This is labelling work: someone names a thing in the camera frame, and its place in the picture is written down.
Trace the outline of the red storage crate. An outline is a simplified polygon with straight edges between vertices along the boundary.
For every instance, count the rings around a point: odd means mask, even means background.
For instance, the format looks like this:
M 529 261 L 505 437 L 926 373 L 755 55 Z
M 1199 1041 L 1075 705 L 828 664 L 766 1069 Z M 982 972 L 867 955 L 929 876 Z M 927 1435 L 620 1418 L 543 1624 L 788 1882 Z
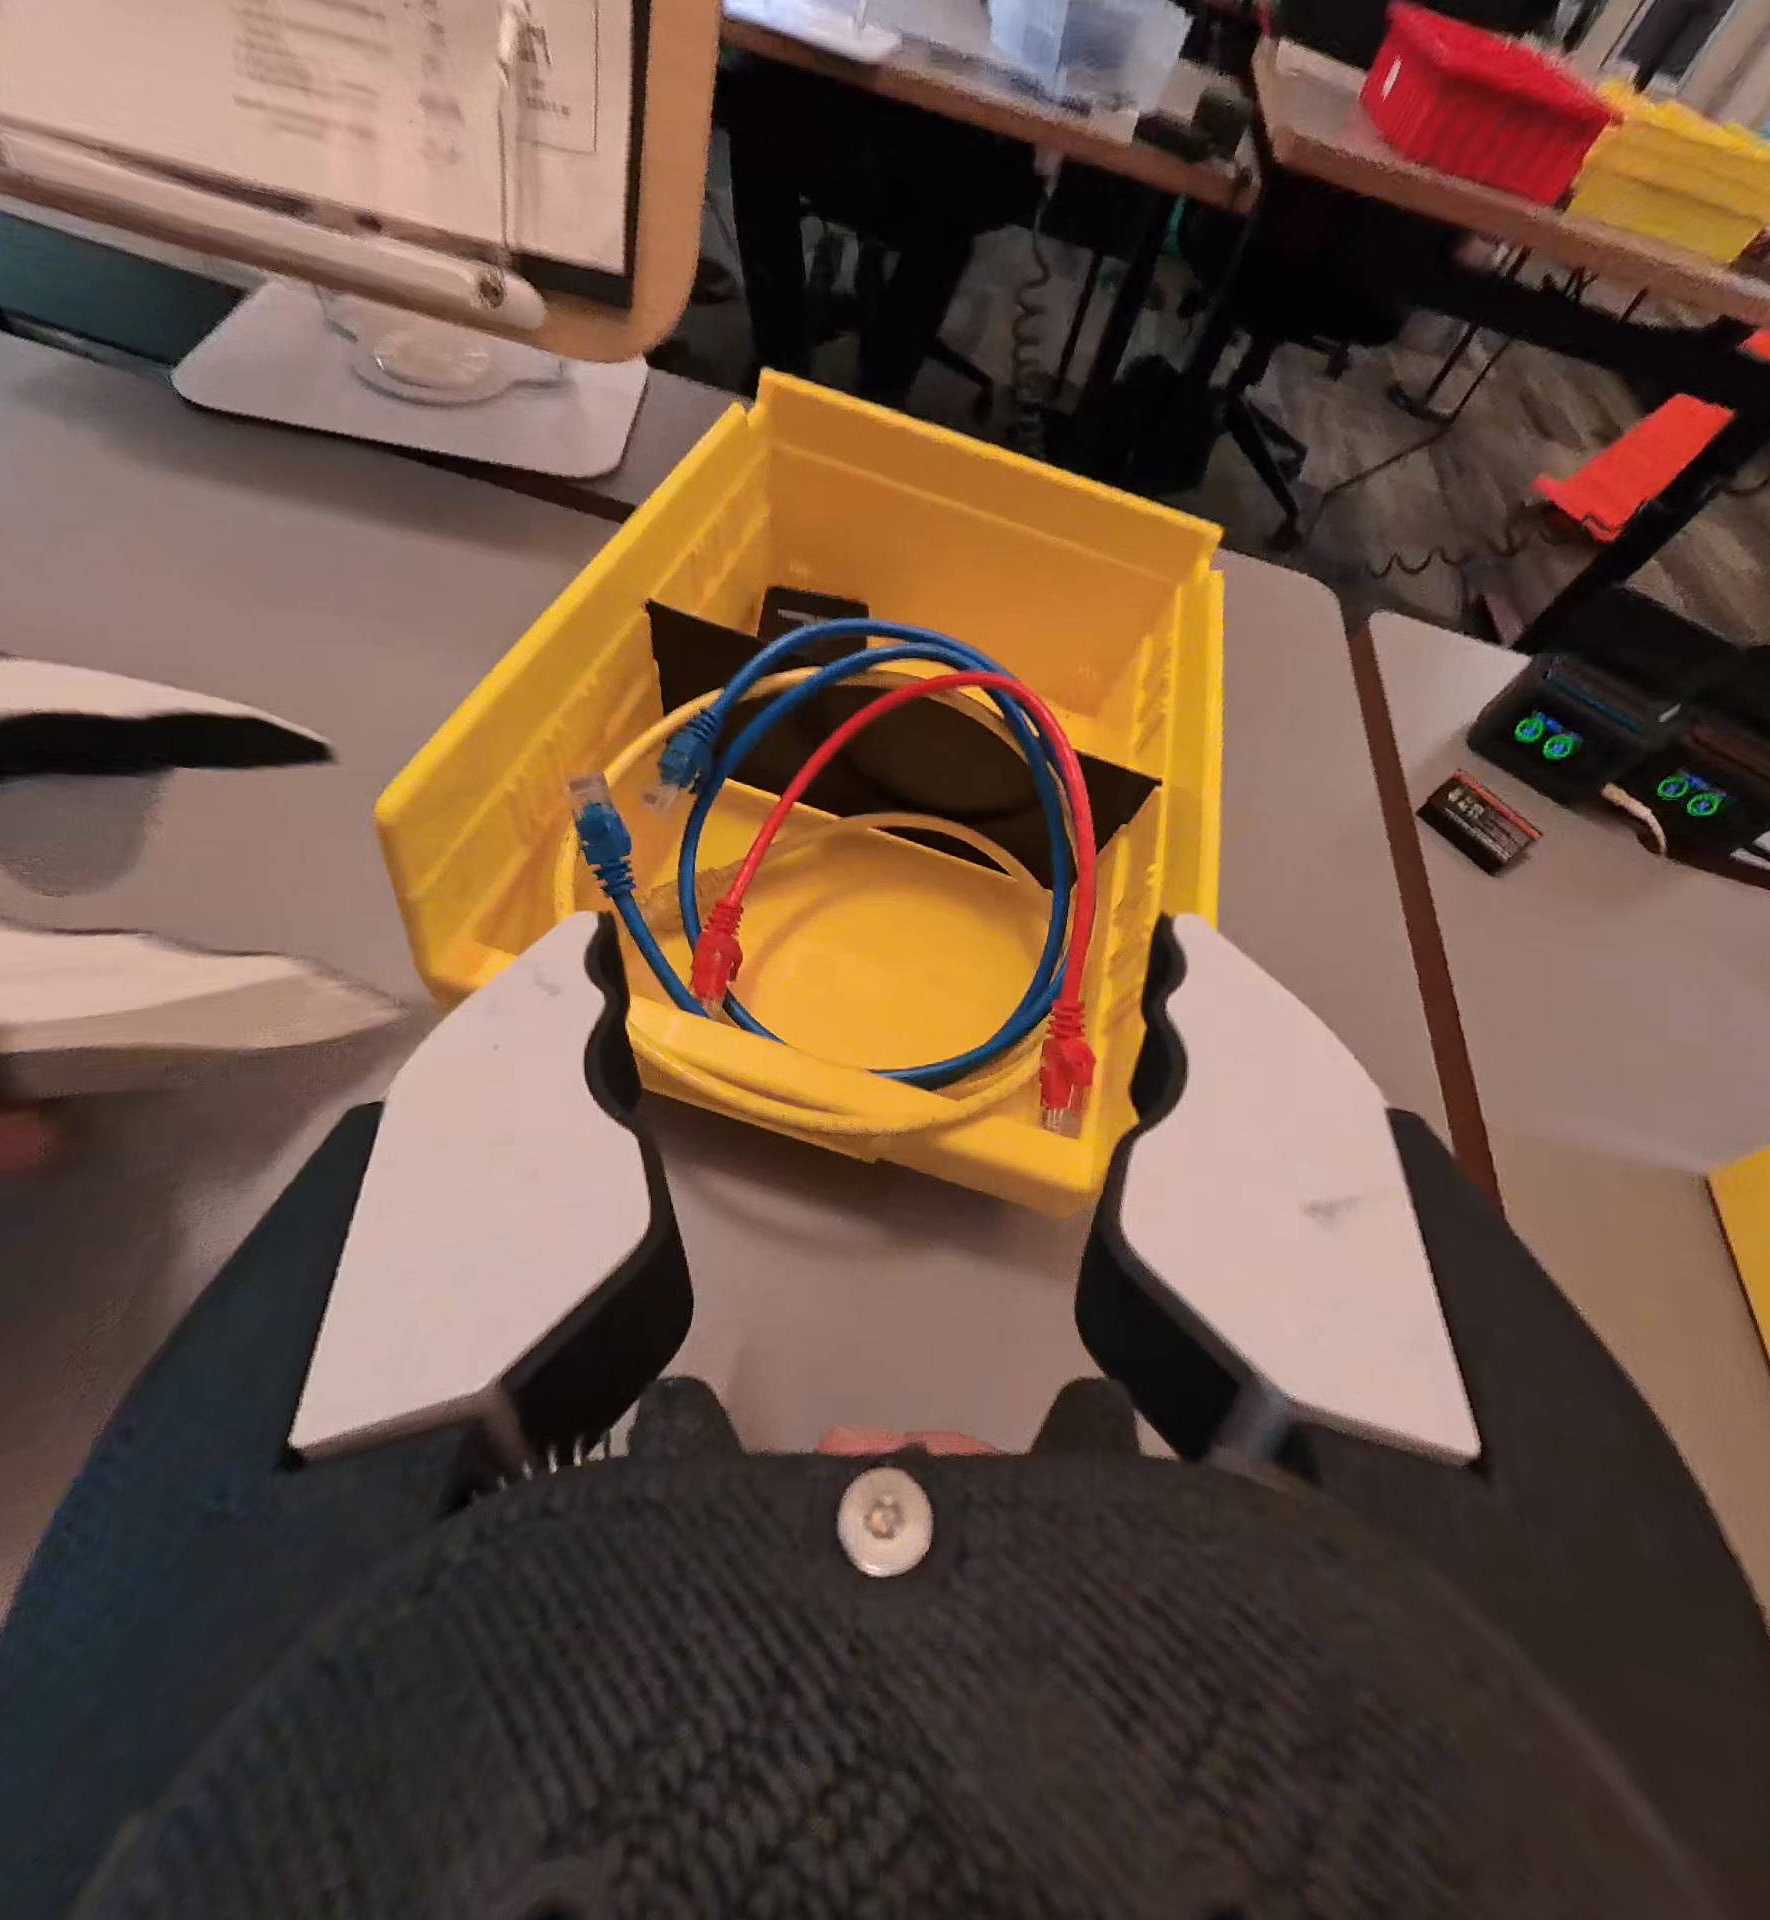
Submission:
M 1400 160 L 1561 205 L 1621 109 L 1538 48 L 1394 3 L 1357 104 Z

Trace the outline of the black bin divider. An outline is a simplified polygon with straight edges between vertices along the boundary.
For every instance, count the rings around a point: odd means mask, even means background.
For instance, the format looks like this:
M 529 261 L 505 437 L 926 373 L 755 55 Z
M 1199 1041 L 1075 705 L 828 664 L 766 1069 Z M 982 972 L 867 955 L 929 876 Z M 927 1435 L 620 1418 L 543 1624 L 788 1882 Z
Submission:
M 647 607 L 664 707 L 707 696 L 746 666 L 758 640 L 658 604 Z M 824 739 L 872 698 L 852 681 L 809 698 L 761 739 L 727 780 L 777 795 Z M 1049 880 L 1048 831 L 1034 778 L 1004 723 L 979 723 L 956 707 L 922 701 L 865 733 L 805 791 L 805 803 L 857 818 L 914 812 L 982 833 Z

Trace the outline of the instruction sheet on stand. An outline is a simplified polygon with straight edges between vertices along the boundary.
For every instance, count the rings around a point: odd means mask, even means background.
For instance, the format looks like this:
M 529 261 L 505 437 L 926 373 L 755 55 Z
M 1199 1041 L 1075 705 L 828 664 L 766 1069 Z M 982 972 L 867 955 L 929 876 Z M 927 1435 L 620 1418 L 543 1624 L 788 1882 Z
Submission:
M 0 150 L 0 194 L 260 275 L 173 371 L 178 396 L 203 412 L 603 481 L 631 441 L 647 351 L 690 299 L 719 45 L 718 4 L 631 8 L 625 279 L 21 135 Z

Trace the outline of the orange chair seat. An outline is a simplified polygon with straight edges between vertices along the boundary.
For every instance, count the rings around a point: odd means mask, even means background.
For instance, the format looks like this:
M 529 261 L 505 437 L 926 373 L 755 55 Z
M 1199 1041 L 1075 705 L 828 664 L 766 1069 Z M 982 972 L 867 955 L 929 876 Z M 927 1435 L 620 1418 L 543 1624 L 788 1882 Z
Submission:
M 1529 504 L 1591 543 L 1608 544 L 1732 421 L 1730 411 L 1676 394 L 1566 478 L 1540 475 Z

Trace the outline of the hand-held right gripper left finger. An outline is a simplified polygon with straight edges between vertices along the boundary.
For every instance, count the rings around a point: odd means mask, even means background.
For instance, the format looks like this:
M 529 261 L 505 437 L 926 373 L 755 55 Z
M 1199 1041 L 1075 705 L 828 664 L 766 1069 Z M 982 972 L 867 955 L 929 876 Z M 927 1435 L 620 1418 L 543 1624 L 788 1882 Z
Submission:
M 288 1435 L 310 1468 L 459 1435 L 492 1475 L 555 1471 L 670 1367 L 696 1288 L 627 1013 L 581 912 L 397 1070 Z

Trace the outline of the adjacent grey desk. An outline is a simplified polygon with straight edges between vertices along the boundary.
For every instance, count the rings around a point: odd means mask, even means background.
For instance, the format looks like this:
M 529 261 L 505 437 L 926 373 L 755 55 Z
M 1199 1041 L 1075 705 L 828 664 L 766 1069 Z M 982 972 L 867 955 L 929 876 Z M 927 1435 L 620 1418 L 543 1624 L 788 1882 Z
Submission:
M 1465 747 L 1522 658 L 1392 612 L 1353 640 L 1386 707 L 1388 830 L 1418 860 L 1490 1137 L 1710 1174 L 1770 1148 L 1770 888 L 1663 862 Z M 1540 830 L 1486 875 L 1420 821 L 1465 772 Z

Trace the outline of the dark desk edge rail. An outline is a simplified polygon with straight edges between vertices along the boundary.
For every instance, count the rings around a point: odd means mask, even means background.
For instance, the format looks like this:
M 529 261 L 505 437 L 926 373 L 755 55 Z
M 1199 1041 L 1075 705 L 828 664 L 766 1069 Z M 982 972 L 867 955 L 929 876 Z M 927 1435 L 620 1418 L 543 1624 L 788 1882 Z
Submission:
M 176 369 L 249 294 L 0 210 L 0 334 Z

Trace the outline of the yellow storage crate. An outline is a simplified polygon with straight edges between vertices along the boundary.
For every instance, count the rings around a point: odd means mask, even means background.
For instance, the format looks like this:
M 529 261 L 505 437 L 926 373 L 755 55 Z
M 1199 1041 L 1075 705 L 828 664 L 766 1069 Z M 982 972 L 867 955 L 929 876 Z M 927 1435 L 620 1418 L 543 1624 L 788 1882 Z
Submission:
M 1628 81 L 1596 92 L 1614 119 L 1571 180 L 1570 218 L 1721 267 L 1770 232 L 1768 139 Z

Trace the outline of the yellow plastic bin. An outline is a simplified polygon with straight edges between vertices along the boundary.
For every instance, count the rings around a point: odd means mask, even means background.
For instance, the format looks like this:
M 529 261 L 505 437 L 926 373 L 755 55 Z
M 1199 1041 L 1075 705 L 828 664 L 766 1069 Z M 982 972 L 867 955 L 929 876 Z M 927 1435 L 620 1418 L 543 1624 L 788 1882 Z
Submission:
M 419 979 L 442 1010 L 581 909 L 566 786 L 603 775 L 641 908 L 690 975 L 682 821 L 637 803 L 664 707 L 647 607 L 755 638 L 795 586 L 962 640 L 1029 685 L 1088 765 L 1096 915 L 1083 998 L 1094 1067 L 1075 1140 L 1041 1126 L 1038 1041 L 927 1092 L 876 1069 L 984 1041 L 1041 953 L 1048 882 L 982 845 L 802 803 L 750 887 L 735 989 L 778 1041 L 682 1013 L 630 940 L 647 1088 L 1049 1216 L 1087 1208 L 1135 1124 L 1140 998 L 1164 915 L 1217 919 L 1226 780 L 1219 531 L 802 379 L 730 406 L 374 803 Z

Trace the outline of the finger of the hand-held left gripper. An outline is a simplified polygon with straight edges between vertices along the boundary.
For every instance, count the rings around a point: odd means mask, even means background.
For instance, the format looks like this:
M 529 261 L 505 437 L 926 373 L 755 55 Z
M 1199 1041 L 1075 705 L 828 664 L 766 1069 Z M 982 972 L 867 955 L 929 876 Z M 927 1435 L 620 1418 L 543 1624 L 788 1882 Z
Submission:
M 0 1094 L 53 1101 L 165 1086 L 259 1055 L 381 1032 L 369 984 L 260 953 L 0 919 Z
M 0 655 L 0 786 L 328 765 L 298 723 L 203 693 Z

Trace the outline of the long background table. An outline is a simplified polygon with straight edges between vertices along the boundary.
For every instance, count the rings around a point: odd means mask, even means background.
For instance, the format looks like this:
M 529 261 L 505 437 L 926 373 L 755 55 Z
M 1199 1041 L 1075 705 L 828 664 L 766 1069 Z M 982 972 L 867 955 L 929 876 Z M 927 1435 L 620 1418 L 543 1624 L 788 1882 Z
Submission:
M 1770 442 L 1770 282 L 1398 158 L 1360 104 L 1365 73 L 1296 43 L 1259 42 L 1251 77 L 1264 156 L 1255 210 L 1272 210 L 1285 176 L 1378 205 L 1422 227 L 1418 240 L 1394 245 L 1388 274 L 1414 309 L 1616 376 L 1658 377 L 1730 412 L 1713 442 L 1524 629 L 1522 647 L 1542 651 L 1605 590 L 1628 586 Z M 1647 294 L 1699 329 L 1622 320 L 1474 269 L 1461 261 L 1474 239 Z

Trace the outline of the black battery pack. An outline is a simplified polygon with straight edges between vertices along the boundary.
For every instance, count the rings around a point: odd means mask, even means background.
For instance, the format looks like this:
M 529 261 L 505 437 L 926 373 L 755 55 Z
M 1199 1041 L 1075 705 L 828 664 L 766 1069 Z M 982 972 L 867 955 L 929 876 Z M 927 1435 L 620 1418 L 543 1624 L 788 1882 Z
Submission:
M 1414 808 L 1414 818 L 1486 876 L 1522 869 L 1544 838 L 1516 806 L 1498 800 L 1496 791 L 1463 771 L 1452 771 L 1439 780 Z

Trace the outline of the black battery charger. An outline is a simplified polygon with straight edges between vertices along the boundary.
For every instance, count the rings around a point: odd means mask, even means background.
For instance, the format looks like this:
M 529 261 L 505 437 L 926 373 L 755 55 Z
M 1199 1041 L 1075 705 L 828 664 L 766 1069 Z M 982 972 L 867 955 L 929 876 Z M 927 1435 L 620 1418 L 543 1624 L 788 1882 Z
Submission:
M 1770 833 L 1770 741 L 1714 718 L 1672 718 L 1616 778 L 1665 859 L 1732 856 Z
M 1581 806 L 1645 755 L 1673 707 L 1578 655 L 1548 652 L 1479 710 L 1463 743 L 1540 798 Z

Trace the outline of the printed instruction sheet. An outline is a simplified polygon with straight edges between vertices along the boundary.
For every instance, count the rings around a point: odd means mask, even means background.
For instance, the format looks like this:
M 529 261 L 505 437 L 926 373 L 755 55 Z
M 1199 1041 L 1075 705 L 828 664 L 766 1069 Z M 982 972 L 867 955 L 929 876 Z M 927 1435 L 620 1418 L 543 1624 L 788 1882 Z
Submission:
M 631 4 L 0 4 L 0 150 L 625 279 L 633 42 Z

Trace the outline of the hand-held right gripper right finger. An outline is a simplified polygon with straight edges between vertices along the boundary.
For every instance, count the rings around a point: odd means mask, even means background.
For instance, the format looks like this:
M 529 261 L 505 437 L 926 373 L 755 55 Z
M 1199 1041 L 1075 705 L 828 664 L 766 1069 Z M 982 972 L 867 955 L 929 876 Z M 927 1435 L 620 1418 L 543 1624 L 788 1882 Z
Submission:
M 1185 1461 L 1305 1433 L 1452 1470 L 1481 1454 L 1394 1112 L 1326 1022 L 1199 915 L 1164 915 L 1135 1124 L 1099 1191 L 1075 1328 Z

